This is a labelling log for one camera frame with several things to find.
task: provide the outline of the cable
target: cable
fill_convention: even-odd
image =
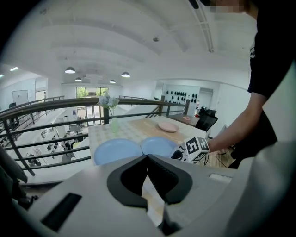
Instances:
[[[208,163],[208,161],[209,161],[209,154],[206,154],[205,157],[204,157],[203,165],[206,165]]]
[[[219,158],[217,157],[217,155],[222,155],[222,154],[216,154],[216,158],[217,158],[217,160],[225,167],[225,168],[227,168],[226,167],[226,165],[224,165],[220,160],[219,160]]]

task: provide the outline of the ceiling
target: ceiling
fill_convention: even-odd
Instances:
[[[188,0],[48,0],[24,20],[2,61],[61,83],[228,80],[248,71],[255,33],[247,15],[195,10]],[[77,73],[65,74],[69,66]]]
[[[39,78],[40,76],[25,71],[23,69],[16,69],[14,71],[10,71],[10,69],[14,68],[13,65],[7,65],[0,63],[0,74],[3,74],[4,76],[0,78],[0,88],[10,86],[14,83],[24,81],[31,78]]]

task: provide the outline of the white flower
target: white flower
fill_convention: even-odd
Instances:
[[[99,96],[98,105],[102,106],[103,108],[115,108],[119,103],[119,99],[115,97],[111,98],[107,92],[104,94],[104,96]]]
[[[118,105],[118,103],[119,103],[119,98],[113,98],[113,107]]]
[[[108,101],[107,105],[110,106],[110,107],[113,106],[113,98],[109,98],[109,101]]]

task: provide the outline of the green tree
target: green tree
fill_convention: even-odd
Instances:
[[[104,95],[105,92],[108,93],[109,89],[108,88],[97,88],[96,96]]]
[[[85,98],[88,96],[88,90],[85,87],[77,87],[76,88],[76,97],[77,98]]]
[[[108,88],[101,88],[101,95],[105,94],[105,92],[109,92]]]
[[[96,96],[101,96],[100,89],[101,89],[101,88],[97,88],[97,91],[96,91]]]

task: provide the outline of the pink object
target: pink object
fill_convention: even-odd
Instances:
[[[158,123],[158,126],[164,130],[164,131],[167,131],[167,132],[176,132],[179,130],[179,127],[175,124],[172,124],[172,123],[168,123],[168,122],[160,122]]]

